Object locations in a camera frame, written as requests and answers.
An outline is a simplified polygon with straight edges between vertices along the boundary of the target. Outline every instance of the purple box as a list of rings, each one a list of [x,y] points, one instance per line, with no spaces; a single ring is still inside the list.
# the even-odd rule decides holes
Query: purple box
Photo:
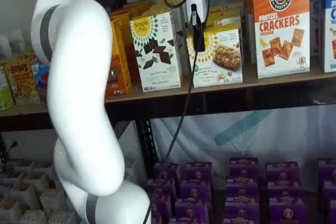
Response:
[[[259,224],[259,217],[249,217],[249,216],[237,216],[237,215],[228,215],[223,214],[222,224]]]
[[[199,222],[209,223],[208,207],[203,199],[177,199],[175,203],[176,216],[197,219]]]
[[[152,203],[152,213],[159,213],[163,224],[167,224],[173,216],[172,202],[169,194],[150,194],[149,199]]]
[[[225,190],[227,194],[258,195],[258,182],[254,178],[227,177]]]
[[[309,209],[303,198],[282,197],[269,199],[271,224],[307,224]]]
[[[163,224],[161,214],[157,212],[152,212],[152,224]]]
[[[258,158],[232,157],[230,158],[230,176],[259,177]]]
[[[303,193],[301,182],[298,180],[276,180],[267,183],[268,196],[301,196]]]
[[[228,215],[259,217],[259,196],[227,196],[225,212]]]
[[[147,193],[167,193],[170,194],[172,198],[172,203],[175,202],[176,196],[176,187],[175,187],[175,180],[171,179],[156,179],[152,180],[149,179],[146,186]]]
[[[298,162],[280,162],[266,164],[267,180],[291,180],[300,179],[300,167]]]

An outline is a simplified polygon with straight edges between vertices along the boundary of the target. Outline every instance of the black cable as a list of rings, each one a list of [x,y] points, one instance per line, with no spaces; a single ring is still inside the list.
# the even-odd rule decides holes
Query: black cable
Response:
[[[179,3],[179,4],[177,5],[177,7],[175,7],[175,8],[179,8],[181,5],[183,5],[183,4],[181,4],[181,3]],[[208,21],[209,12],[210,12],[210,0],[208,0],[207,11],[206,11],[206,16],[205,16],[204,24],[206,24],[207,21]],[[192,89],[192,87],[193,87],[193,79],[194,79],[194,75],[195,75],[195,68],[196,68],[196,62],[197,62],[198,50],[199,50],[199,44],[197,45],[197,48],[195,48],[195,59],[194,59],[194,63],[193,63],[193,71],[192,71],[192,75],[191,75],[191,79],[190,79],[190,83],[189,83],[189,89],[188,89],[187,98],[186,98],[186,101],[185,101],[185,104],[184,104],[184,108],[183,108],[182,116],[181,116],[181,119],[180,119],[180,121],[179,121],[179,123],[178,123],[178,125],[177,125],[177,129],[176,129],[175,135],[174,135],[174,137],[173,137],[173,141],[172,141],[172,143],[171,143],[170,146],[169,146],[169,149],[168,149],[168,151],[167,151],[167,154],[166,154],[166,156],[165,156],[163,162],[161,162],[161,171],[160,171],[160,173],[159,173],[158,178],[161,177],[161,175],[162,175],[162,173],[163,173],[163,171],[164,171],[164,169],[165,169],[165,164],[167,163],[167,160],[168,160],[168,158],[169,158],[169,156],[170,156],[170,153],[171,153],[172,150],[173,150],[173,147],[174,147],[175,142],[176,142],[176,140],[177,140],[177,136],[179,135],[179,132],[180,132],[180,130],[181,130],[183,120],[184,120],[185,115],[186,115],[186,113],[187,113],[188,105],[189,105],[190,98],[191,98],[191,89]],[[148,206],[147,213],[146,213],[145,219],[144,219],[144,221],[143,221],[143,224],[146,224],[146,223],[147,223],[150,212],[151,212],[151,203],[150,203],[149,206]]]

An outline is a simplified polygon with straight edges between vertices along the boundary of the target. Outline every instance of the packaged food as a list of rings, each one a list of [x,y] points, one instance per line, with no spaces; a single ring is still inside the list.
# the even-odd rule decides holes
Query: packaged food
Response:
[[[115,18],[111,22],[113,33],[112,60],[106,87],[106,97],[128,94],[132,90],[125,47],[122,40],[121,23]]]
[[[258,78],[310,70],[309,0],[253,0]]]
[[[50,219],[56,212],[68,210],[64,191],[58,191],[57,189],[45,190],[40,200],[47,219]]]
[[[300,179],[298,162],[280,162],[266,164],[266,179]]]
[[[269,199],[270,223],[308,223],[308,206],[301,197]]]
[[[31,64],[36,90],[39,94],[41,103],[47,104],[47,88],[49,78],[49,66],[35,62]]]
[[[194,87],[206,87],[243,81],[237,23],[208,28],[204,31],[205,51],[199,52],[195,66]],[[190,64],[195,50],[193,35],[187,37]]]
[[[336,71],[336,0],[322,0],[322,62],[325,72]]]
[[[8,85],[5,68],[0,65],[0,111],[14,106],[12,93]]]
[[[29,60],[7,63],[5,70],[17,105],[40,104]]]
[[[181,87],[181,56],[173,23],[174,15],[170,10],[131,21],[144,92]]]

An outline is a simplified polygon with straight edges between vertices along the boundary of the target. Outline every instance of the snack box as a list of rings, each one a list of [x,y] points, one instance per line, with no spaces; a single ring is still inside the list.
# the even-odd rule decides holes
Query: snack box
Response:
[[[37,201],[35,190],[32,185],[20,184],[10,190],[14,202],[20,203],[22,210],[38,210],[40,205]]]
[[[259,177],[258,158],[232,157],[229,164],[230,176]]]
[[[274,180],[267,182],[268,195],[270,197],[301,196],[302,185],[299,180]]]
[[[325,72],[336,71],[336,0],[322,0],[322,62]]]
[[[3,66],[0,66],[0,111],[7,110],[14,106],[10,90],[5,69]]]
[[[227,196],[225,212],[229,215],[259,217],[259,196]]]
[[[48,221],[49,224],[76,224],[75,214],[73,212],[57,212]]]
[[[259,217],[223,214],[222,224],[259,224]]]
[[[152,203],[152,213],[159,213],[162,216],[162,222],[167,224],[173,216],[173,208],[170,194],[153,193],[149,194]]]
[[[57,189],[45,190],[40,200],[48,219],[56,212],[68,210],[64,191],[58,191]]]
[[[47,224],[47,218],[43,211],[26,211],[20,219],[20,224]]]
[[[122,40],[121,22],[115,18],[111,21],[113,46],[106,97],[128,94],[132,90],[131,76],[128,69],[124,42]]]
[[[258,181],[255,178],[227,177],[225,190],[233,195],[258,195]]]
[[[199,222],[209,223],[207,202],[203,199],[177,199],[175,203],[176,217],[188,217]]]
[[[148,193],[166,193],[171,196],[172,203],[176,200],[175,180],[171,179],[149,179],[146,186]]]
[[[310,71],[309,0],[253,0],[258,78]]]
[[[0,202],[0,222],[19,224],[22,217],[19,203],[13,203],[8,200]]]
[[[160,10],[130,24],[143,91],[180,88],[181,56],[173,12]]]
[[[5,70],[17,105],[41,103],[28,60],[7,63]]]
[[[280,162],[266,164],[267,180],[291,180],[300,179],[300,167],[298,162]]]
[[[205,51],[199,52],[195,66],[194,87],[243,82],[237,23],[206,28]],[[187,36],[190,64],[195,59],[193,35]]]
[[[303,198],[282,197],[269,199],[270,223],[308,223],[309,209]]]

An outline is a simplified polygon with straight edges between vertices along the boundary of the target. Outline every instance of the white box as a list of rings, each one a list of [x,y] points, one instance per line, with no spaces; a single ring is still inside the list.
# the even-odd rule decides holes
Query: white box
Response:
[[[47,224],[47,218],[43,211],[26,211],[22,216],[20,224]]]
[[[39,210],[41,208],[32,185],[21,184],[15,186],[10,190],[10,195],[14,202],[20,203],[21,209],[26,209],[27,205],[32,210]]]
[[[195,66],[194,87],[207,87],[243,81],[237,23],[207,28],[204,31],[205,51],[199,52]],[[193,35],[187,39],[191,66],[195,50]],[[234,67],[227,63],[234,62]]]
[[[49,220],[49,224],[75,224],[75,214],[73,212],[58,212]]]
[[[19,224],[22,217],[19,203],[2,200],[0,203],[0,223]]]
[[[43,192],[40,200],[48,219],[50,219],[56,212],[68,210],[64,191],[48,189]]]

